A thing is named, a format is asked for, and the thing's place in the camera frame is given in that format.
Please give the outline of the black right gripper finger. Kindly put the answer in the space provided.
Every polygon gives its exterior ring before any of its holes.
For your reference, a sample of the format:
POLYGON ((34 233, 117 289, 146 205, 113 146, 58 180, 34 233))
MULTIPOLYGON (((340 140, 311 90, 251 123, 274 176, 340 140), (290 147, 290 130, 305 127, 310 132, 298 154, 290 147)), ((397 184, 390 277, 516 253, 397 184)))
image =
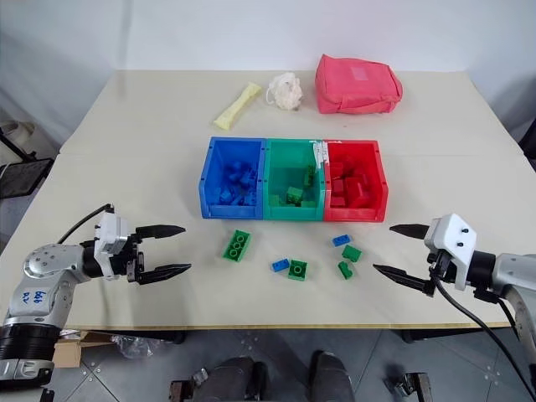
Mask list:
POLYGON ((373 264, 373 267, 382 275, 388 277, 397 284, 417 290, 427 296, 434 296, 435 283, 431 279, 425 280, 416 276, 411 276, 406 271, 389 265, 373 264))
POLYGON ((427 224, 396 224, 389 229, 397 234, 404 235, 413 239, 423 240, 430 226, 427 224))

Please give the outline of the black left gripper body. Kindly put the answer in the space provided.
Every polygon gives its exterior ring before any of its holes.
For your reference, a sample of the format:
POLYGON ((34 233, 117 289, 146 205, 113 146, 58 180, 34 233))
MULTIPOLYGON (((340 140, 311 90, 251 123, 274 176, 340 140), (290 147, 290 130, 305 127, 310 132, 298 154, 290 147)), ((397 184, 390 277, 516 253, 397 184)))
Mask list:
POLYGON ((141 242, 138 234, 131 234, 121 251, 110 258, 110 263, 116 276, 125 276, 129 282, 144 285, 144 255, 138 247, 141 242))

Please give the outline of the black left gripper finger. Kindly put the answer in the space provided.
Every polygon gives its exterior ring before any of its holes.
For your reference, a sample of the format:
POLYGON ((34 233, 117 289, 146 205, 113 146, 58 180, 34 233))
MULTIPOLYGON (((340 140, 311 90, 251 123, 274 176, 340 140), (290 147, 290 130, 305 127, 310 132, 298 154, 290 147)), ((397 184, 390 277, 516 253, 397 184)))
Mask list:
POLYGON ((137 227, 135 229, 135 234, 138 241, 143 239, 163 239, 167 237, 172 237, 174 235, 179 235, 185 232, 186 229, 177 225, 170 224, 155 224, 137 227))
POLYGON ((171 264, 156 267, 152 271, 141 272, 139 274, 139 284, 147 285, 159 281, 166 281, 178 276, 191 268, 191 264, 171 264))

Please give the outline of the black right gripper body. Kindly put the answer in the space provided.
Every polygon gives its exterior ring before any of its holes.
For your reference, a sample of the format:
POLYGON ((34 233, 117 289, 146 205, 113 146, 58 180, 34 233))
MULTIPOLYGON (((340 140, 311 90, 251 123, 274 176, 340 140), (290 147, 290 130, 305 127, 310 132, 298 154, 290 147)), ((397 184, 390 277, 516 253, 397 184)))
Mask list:
POLYGON ((427 262, 430 264, 430 279, 426 282, 426 290, 435 290, 435 278, 445 283, 455 282, 457 268, 451 261, 451 255, 448 252, 444 250, 432 251, 427 256, 427 262))

